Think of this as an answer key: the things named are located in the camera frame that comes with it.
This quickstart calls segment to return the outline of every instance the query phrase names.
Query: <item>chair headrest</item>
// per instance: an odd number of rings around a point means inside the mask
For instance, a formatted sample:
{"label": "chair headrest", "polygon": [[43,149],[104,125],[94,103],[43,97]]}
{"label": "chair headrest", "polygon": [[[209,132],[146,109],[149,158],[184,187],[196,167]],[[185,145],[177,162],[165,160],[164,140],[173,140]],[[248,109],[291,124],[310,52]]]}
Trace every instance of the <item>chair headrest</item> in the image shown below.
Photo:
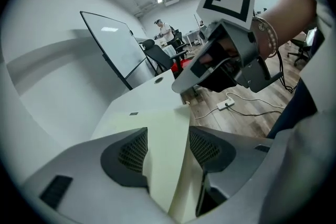
{"label": "chair headrest", "polygon": [[147,39],[142,43],[142,46],[145,48],[145,50],[153,48],[155,45],[155,42],[153,39]]}

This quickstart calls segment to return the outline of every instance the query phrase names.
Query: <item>white cable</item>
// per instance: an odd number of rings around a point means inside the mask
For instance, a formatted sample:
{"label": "white cable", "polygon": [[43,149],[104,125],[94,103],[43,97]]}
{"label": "white cable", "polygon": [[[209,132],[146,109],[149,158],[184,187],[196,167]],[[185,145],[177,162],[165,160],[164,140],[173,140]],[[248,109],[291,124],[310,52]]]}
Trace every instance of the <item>white cable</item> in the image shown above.
{"label": "white cable", "polygon": [[204,115],[204,116],[201,116],[201,117],[199,117],[199,118],[196,118],[196,120],[198,120],[198,119],[201,119],[201,118],[204,118],[204,117],[206,117],[206,116],[208,116],[211,112],[214,112],[216,109],[218,109],[218,108],[215,108],[215,109],[212,109],[208,114],[206,114],[206,115]]}
{"label": "white cable", "polygon": [[262,100],[262,99],[259,99],[259,98],[256,98],[256,99],[248,99],[248,98],[243,98],[243,97],[241,97],[241,96],[239,96],[239,95],[237,95],[236,93],[234,93],[234,92],[227,92],[226,93],[226,97],[228,97],[228,98],[230,98],[229,96],[228,96],[228,94],[229,93],[231,93],[231,94],[234,94],[234,95],[236,95],[236,96],[238,96],[239,98],[242,98],[243,100],[247,100],[247,101],[262,101],[262,102],[264,102],[264,103],[267,103],[267,104],[269,104],[269,105],[271,105],[271,106],[273,106],[274,108],[280,108],[280,109],[285,109],[284,107],[282,107],[282,106],[278,106],[278,105],[273,105],[273,104],[270,104],[269,102],[267,102],[267,101],[265,101],[265,100]]}

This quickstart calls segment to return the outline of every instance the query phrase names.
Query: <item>man in white shirt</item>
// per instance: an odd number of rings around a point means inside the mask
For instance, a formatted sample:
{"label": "man in white shirt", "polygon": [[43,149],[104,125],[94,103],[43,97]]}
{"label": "man in white shirt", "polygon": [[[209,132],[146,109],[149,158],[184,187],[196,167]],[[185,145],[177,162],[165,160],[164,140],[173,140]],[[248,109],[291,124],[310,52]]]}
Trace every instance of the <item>man in white shirt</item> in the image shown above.
{"label": "man in white shirt", "polygon": [[172,33],[172,29],[170,28],[170,25],[167,23],[163,23],[161,20],[155,21],[155,24],[159,26],[160,33],[163,35],[163,37],[167,41],[167,44],[172,45],[174,49],[176,49],[178,47],[178,43],[175,41],[175,37]]}

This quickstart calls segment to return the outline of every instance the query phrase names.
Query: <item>whiteboard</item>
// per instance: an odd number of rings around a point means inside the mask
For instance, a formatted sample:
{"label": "whiteboard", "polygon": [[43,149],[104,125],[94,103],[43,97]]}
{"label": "whiteboard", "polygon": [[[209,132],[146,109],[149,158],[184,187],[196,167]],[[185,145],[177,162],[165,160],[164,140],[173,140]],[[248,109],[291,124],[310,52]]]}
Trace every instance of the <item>whiteboard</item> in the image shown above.
{"label": "whiteboard", "polygon": [[124,78],[146,58],[127,24],[93,13],[80,13],[100,49]]}

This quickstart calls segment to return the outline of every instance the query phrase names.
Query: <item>bracelet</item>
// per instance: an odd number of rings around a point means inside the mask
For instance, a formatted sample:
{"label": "bracelet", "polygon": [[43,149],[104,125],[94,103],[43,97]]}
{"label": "bracelet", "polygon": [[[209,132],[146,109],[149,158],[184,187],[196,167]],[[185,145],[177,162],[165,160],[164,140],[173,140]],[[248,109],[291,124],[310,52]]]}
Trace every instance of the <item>bracelet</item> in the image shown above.
{"label": "bracelet", "polygon": [[271,56],[268,56],[268,58],[274,57],[278,53],[278,50],[279,50],[279,41],[278,41],[277,33],[275,32],[272,25],[269,24],[265,19],[260,18],[260,17],[253,17],[252,20],[255,20],[255,21],[259,22],[258,28],[259,28],[260,31],[267,30],[268,46],[270,48],[273,48],[273,54]]}

